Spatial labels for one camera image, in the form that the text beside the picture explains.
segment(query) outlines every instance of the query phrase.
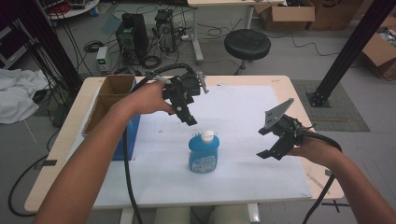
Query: black stand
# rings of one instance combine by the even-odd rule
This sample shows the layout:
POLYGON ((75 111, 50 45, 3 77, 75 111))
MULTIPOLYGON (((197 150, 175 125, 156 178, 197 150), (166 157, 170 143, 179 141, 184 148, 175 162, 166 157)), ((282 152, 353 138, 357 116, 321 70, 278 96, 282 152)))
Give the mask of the black stand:
POLYGON ((374 0, 335 59, 326 77, 323 78, 315 92, 307 94, 311 106, 322 107, 327 104, 335 86, 395 6, 396 0, 374 0))

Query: bottle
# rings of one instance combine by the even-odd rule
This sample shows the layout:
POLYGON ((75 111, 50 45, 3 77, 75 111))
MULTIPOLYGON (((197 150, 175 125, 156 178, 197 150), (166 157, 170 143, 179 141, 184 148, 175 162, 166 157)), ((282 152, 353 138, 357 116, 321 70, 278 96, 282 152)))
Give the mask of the bottle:
POLYGON ((189 142, 190 170, 205 174, 215 170, 218 164, 219 139, 213 131, 204 131, 194 136, 189 142))

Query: bottle cap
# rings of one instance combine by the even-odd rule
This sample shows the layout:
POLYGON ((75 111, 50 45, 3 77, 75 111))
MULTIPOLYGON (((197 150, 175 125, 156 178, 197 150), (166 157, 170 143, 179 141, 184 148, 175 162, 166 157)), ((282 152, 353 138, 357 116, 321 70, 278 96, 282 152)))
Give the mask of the bottle cap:
POLYGON ((211 143, 214 136, 215 133, 213 131, 204 131, 203 133, 201 133, 201 139, 204 143, 211 143))

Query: round stool seat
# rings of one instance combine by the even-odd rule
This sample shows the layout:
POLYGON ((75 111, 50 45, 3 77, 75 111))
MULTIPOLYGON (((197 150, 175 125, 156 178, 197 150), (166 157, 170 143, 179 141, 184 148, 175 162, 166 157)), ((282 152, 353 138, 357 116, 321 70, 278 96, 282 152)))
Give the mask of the round stool seat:
POLYGON ((259 60, 270 51, 271 41, 260 32, 242 29, 227 34, 224 47, 237 59, 259 60))

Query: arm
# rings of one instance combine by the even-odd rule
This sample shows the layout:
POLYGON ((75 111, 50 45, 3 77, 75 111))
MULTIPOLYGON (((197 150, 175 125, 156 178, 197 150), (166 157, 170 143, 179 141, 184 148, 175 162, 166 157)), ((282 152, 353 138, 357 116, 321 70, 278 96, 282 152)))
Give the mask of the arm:
POLYGON ((59 173, 34 223, 86 222, 128 120, 137 114, 174 112, 162 93, 162 83, 151 83, 111 107, 59 173))
POLYGON ((359 167, 335 147, 306 137, 290 155, 326 166, 341 185, 359 223, 396 223, 396 213, 373 187, 359 167))

